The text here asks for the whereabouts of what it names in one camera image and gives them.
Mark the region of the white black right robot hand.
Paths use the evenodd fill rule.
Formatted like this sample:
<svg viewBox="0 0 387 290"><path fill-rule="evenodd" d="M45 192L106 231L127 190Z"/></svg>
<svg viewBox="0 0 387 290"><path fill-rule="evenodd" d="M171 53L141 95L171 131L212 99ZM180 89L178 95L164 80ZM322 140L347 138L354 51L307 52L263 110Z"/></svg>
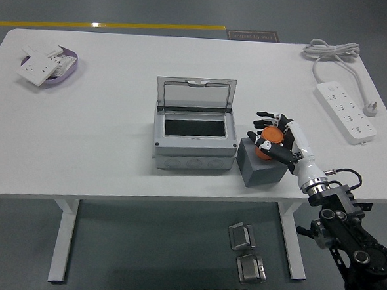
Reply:
<svg viewBox="0 0 387 290"><path fill-rule="evenodd" d="M253 122L255 132L248 131L247 136L254 145L267 156L283 163L298 178L298 187L309 196L329 187L324 171L317 165L314 153L300 125L285 117L284 114L260 111L259 120ZM278 128L283 134L283 142L276 143L260 135L266 127Z"/></svg>

